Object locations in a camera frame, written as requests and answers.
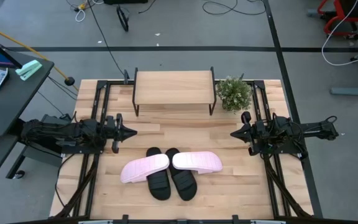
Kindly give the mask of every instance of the slide sandal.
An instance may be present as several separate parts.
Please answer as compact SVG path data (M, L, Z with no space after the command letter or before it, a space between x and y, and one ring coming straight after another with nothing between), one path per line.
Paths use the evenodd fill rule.
M181 152L170 158L170 166L181 170L196 170L198 174L219 172L223 169L222 162L212 152Z
M146 181L150 174L165 170L169 165L169 159L164 154L156 154L146 158L136 159L128 162L121 171L121 182L140 182Z
M196 195L197 182L190 170L178 170L174 168L172 159L175 157L175 154L178 153L180 153L178 149L171 148L167 150L165 154L169 158L169 171L180 198L189 201Z
M161 154L161 150L157 147L151 147L146 152L147 158L155 155L159 156L164 154ZM168 180L167 167L168 166L166 166L164 170L147 176L150 193L158 200L166 200L171 197L171 187Z

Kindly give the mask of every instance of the concrete floor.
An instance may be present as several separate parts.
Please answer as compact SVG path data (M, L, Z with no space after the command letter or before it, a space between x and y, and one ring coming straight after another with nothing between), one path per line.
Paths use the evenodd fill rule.
M80 0L71 0L79 4ZM308 8L320 0L270 0L277 34L282 47L321 47L325 41L323 22L305 16ZM146 13L148 4L125 5L131 12L130 32L123 32L115 7L98 5L93 9L111 47L138 46L246 46L273 47L265 14L244 16L229 13L210 16L202 11L201 0L157 1ZM104 47L91 11L77 23L75 13L61 0L4 1L0 8L0 30L33 47ZM260 3L239 1L239 9L263 10ZM0 37L6 47L16 44ZM330 47L355 44L341 38L330 41ZM121 78L108 52L42 52L67 75L84 78ZM244 78L282 79L275 52L248 51L148 51L113 52L118 64L130 75L141 70L201 70L214 66L216 78L240 75ZM346 62L354 54L329 53L335 62ZM332 67L320 53L285 52L283 54L296 105L303 123L321 121L336 115L340 137L333 141L308 139L314 180L325 218L358 220L358 97L332 96L332 86L358 86L358 63ZM62 80L56 71L51 77ZM50 81L40 92L64 113L71 114L75 102L65 97ZM38 118L45 113L58 116L41 96L36 95L21 118ZM8 180L5 175L22 146L11 152L0 170L0 223L47 218L52 203L57 168L26 160L21 169L26 176Z

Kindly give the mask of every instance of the black slipper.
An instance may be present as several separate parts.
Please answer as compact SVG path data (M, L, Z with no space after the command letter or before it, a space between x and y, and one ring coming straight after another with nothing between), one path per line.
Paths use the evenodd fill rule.
M161 150L157 147L151 147L147 150L146 156L154 156L161 154ZM159 200L166 200L171 196L171 187L168 180L167 170L161 170L147 176L150 193Z
M172 164L173 156L179 153L178 149L171 148L165 152L169 158L169 171L180 198L185 201L191 200L197 193L197 182L190 170L178 170Z

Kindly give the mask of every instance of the green plant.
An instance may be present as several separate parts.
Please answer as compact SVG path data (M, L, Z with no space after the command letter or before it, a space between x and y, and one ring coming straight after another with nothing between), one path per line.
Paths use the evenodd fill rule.
M227 77L217 85L217 93L223 102L223 109L236 113L246 110L251 104L251 87L240 78Z

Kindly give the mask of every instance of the wooden table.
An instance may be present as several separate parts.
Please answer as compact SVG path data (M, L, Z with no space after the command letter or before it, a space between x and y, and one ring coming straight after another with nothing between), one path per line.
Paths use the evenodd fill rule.
M75 106L77 118L90 118L96 83L97 80L81 82ZM271 113L289 116L280 80L265 80L265 85ZM123 214L128 214L130 219L210 220L231 219L235 214L240 219L273 218L263 160L250 156L247 145L229 135L242 126L240 112L225 112L218 99L212 116L205 113L204 105L145 105L137 117L131 101L132 91L132 85L113 86L110 91L107 115L122 113L124 125L138 130L138 135L121 143L119 154L111 152L111 141L106 144L99 160L91 218L121 219ZM249 111L254 120L253 108L251 105ZM189 202L180 199L173 182L171 197L166 201L156 200L147 182L122 184L119 179L126 163L145 157L146 150L153 146L163 153L171 147L181 152L211 151L222 160L223 170L202 175L194 172L198 191ZM62 167L57 186L64 202L77 188L82 158L75 155ZM288 190L306 212L313 213L300 161L289 155L280 155L280 158ZM283 215L278 189L276 194ZM84 198L80 214L85 209L85 201ZM55 195L50 214L55 215L61 209Z
M133 104L136 115L140 105L209 105L215 106L214 72L174 71L135 72Z

